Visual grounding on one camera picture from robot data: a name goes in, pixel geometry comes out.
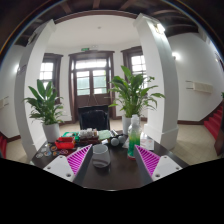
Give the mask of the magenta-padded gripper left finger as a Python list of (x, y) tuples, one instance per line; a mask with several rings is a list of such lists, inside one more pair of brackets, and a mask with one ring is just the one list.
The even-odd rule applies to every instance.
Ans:
[(87, 145), (69, 156), (58, 156), (44, 170), (81, 186), (92, 155), (92, 145)]

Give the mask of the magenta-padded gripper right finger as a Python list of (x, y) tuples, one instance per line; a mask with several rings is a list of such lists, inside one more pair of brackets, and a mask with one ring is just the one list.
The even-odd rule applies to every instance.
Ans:
[(182, 169), (182, 167), (168, 155), (158, 156), (138, 145), (135, 146), (134, 154), (144, 185)]

